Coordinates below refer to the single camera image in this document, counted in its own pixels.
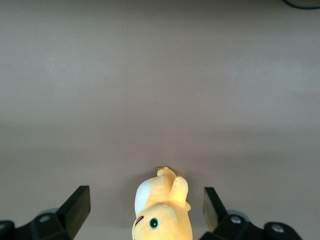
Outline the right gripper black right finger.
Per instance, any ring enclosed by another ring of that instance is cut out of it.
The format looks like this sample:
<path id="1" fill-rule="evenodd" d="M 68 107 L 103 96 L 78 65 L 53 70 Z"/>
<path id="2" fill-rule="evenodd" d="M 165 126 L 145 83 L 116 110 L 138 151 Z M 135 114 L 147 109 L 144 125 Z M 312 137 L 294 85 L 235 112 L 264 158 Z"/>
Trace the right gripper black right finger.
<path id="1" fill-rule="evenodd" d="M 204 188 L 203 215 L 208 231 L 201 240 L 300 240 L 300 235 L 282 222 L 267 222 L 255 226 L 240 211 L 226 210 L 213 187 Z"/>

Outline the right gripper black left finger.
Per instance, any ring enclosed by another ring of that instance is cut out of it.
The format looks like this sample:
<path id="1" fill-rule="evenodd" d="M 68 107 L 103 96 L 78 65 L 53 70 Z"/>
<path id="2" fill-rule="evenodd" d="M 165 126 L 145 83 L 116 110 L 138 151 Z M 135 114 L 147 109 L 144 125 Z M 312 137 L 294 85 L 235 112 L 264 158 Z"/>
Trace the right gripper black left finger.
<path id="1" fill-rule="evenodd" d="M 0 222 L 2 240 L 73 240 L 91 211 L 90 187 L 79 186 L 55 211 L 44 212 L 16 227 L 12 220 Z"/>

